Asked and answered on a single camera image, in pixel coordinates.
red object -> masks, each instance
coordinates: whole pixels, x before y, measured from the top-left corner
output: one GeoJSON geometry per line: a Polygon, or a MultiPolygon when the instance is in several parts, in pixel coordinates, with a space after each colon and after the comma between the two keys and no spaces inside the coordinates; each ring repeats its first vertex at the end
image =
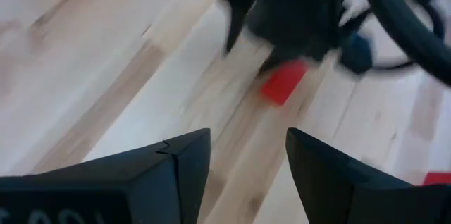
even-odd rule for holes
{"type": "Polygon", "coordinates": [[[449,184],[451,185],[451,173],[428,173],[423,185],[437,185],[449,184]]]}
{"type": "Polygon", "coordinates": [[[261,93],[276,104],[283,105],[307,72],[302,61],[291,61],[272,74],[261,88],[261,93]]]}

wooden floor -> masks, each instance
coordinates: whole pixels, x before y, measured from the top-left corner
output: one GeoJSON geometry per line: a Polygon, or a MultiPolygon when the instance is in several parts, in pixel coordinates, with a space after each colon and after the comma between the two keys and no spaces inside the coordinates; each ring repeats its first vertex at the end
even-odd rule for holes
{"type": "MultiPolygon", "coordinates": [[[[451,0],[436,1],[447,12],[451,0]]],[[[244,32],[224,59],[228,16],[217,0],[0,4],[0,175],[209,127],[199,223],[264,224],[307,223],[285,156],[288,127],[415,184],[451,170],[451,92],[421,69],[357,79],[331,57],[277,107],[254,78],[270,46],[244,32]]],[[[379,55],[401,54],[375,21],[364,29],[379,55]]]]}

red block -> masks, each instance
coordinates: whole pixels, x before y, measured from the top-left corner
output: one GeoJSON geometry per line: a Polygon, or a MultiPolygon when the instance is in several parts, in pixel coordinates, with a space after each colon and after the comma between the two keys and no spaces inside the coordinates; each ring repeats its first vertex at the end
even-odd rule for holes
{"type": "Polygon", "coordinates": [[[451,173],[428,173],[423,185],[451,185],[451,173]]]}
{"type": "Polygon", "coordinates": [[[261,88],[261,93],[276,104],[283,105],[307,70],[307,65],[302,61],[287,62],[272,74],[261,88]]]}

